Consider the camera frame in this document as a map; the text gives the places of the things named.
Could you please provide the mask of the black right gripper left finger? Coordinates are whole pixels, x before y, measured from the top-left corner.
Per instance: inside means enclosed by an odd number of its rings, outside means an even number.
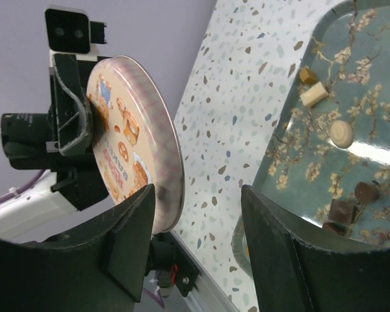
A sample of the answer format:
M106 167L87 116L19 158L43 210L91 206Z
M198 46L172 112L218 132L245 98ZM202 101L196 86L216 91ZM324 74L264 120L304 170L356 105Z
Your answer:
M132 311L154 212L155 187L148 185L44 242L0 239L0 311Z

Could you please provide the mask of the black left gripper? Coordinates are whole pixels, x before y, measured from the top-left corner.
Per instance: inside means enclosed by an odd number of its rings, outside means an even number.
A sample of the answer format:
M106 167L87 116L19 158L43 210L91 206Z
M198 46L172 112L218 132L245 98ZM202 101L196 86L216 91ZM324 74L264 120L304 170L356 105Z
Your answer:
M51 57L51 103L46 113L6 113L1 117L1 143L11 167L50 170L50 186L77 210L107 198L93 151L93 131L102 124L86 95L93 62L74 54Z

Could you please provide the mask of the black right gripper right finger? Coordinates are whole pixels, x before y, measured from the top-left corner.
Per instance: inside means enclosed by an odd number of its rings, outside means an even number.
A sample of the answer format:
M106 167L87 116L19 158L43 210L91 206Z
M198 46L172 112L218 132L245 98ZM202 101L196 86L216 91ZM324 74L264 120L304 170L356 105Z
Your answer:
M261 311L390 311L390 248L340 237L241 189Z

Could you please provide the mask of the silver embossed tin lid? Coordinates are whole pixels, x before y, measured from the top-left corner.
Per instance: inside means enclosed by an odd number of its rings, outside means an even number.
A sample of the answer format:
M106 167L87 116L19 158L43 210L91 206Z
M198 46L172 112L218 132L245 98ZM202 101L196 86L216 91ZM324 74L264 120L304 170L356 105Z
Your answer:
M183 211L185 174L174 123L159 89L133 58L99 61L86 95L96 109L94 157L115 204L155 187L154 235L170 231Z

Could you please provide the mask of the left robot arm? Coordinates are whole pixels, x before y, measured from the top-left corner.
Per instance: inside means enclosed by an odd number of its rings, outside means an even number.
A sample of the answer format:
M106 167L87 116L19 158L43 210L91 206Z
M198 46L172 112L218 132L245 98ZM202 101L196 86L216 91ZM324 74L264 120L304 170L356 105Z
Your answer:
M12 241L108 196L92 152L96 110L85 94L91 71L101 60L97 55L51 52L49 110L2 115L1 143L11 167L38 173L0 197L0 239Z

